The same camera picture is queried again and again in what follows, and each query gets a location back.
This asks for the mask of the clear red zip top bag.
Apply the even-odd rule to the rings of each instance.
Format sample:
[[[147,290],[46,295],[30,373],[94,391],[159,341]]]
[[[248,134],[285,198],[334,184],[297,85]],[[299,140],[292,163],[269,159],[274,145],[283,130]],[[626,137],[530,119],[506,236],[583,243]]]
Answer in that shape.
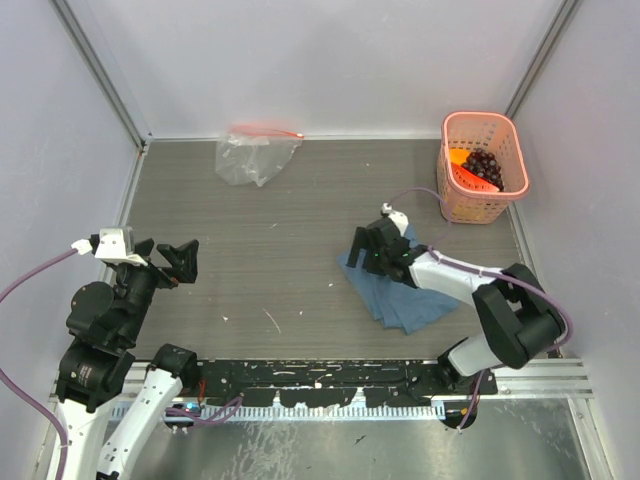
[[[287,166],[303,141],[296,132],[234,125],[216,142],[215,173],[232,186],[262,187]]]

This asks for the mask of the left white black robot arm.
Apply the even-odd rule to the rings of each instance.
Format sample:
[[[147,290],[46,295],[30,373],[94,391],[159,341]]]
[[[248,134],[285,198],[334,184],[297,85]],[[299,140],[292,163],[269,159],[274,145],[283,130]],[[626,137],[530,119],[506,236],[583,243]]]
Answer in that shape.
[[[104,436],[113,408],[134,364],[132,349],[159,289],[192,284],[199,243],[181,246],[136,242],[127,228],[106,228],[71,246],[92,254],[116,274],[114,284],[96,281],[71,301],[66,326],[73,340],[58,368],[55,396],[61,433],[60,462],[51,479],[127,479],[164,410],[200,384],[195,352],[172,344],[159,348],[143,385],[111,437]]]

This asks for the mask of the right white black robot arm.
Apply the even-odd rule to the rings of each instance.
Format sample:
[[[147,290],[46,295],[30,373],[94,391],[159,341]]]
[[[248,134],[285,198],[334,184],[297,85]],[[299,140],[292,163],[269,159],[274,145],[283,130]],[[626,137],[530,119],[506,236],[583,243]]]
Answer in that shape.
[[[460,262],[431,246],[412,244],[407,227],[400,214],[385,214],[358,227],[345,266],[414,291],[444,294],[475,309],[482,332],[437,359],[444,390],[462,393],[476,374],[494,367],[518,370],[568,337],[570,321],[528,267]]]

